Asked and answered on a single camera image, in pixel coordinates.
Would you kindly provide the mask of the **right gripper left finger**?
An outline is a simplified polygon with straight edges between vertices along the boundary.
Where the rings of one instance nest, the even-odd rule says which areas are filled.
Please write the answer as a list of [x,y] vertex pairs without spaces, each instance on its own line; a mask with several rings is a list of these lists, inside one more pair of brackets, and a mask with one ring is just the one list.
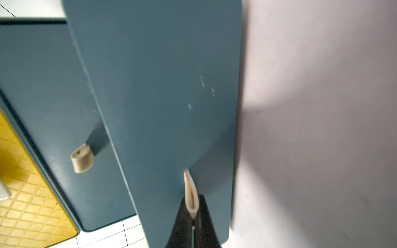
[[192,248],[192,226],[193,220],[186,208],[186,204],[181,203],[170,238],[165,247]]

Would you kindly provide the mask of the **yellow top drawer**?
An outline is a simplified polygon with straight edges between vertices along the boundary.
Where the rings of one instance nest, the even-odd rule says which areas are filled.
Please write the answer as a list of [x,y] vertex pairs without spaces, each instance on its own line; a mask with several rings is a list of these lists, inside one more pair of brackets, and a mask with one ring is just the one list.
[[1,114],[1,247],[46,248],[79,233],[39,172],[6,116]]

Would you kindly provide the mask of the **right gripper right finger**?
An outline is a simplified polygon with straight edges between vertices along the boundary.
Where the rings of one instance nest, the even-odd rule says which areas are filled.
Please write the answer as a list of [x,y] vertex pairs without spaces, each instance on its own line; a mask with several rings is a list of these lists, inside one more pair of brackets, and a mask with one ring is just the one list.
[[195,227],[193,231],[194,248],[221,248],[203,195],[199,195],[199,210],[193,223]]

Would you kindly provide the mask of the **teal bottom drawer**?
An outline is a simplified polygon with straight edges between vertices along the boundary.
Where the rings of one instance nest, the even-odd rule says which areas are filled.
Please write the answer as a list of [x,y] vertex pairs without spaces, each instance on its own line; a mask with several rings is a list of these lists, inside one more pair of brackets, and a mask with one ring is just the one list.
[[126,188],[151,248],[165,247],[185,169],[228,240],[241,1],[64,1]]

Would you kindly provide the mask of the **teal drawer cabinet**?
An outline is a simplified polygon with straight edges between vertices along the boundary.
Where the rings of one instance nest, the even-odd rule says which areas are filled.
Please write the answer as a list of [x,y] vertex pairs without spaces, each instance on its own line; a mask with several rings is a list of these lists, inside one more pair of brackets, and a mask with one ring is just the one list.
[[1,176],[10,176],[19,166],[19,154],[24,154],[25,148],[15,129],[14,114],[3,89],[1,89]]

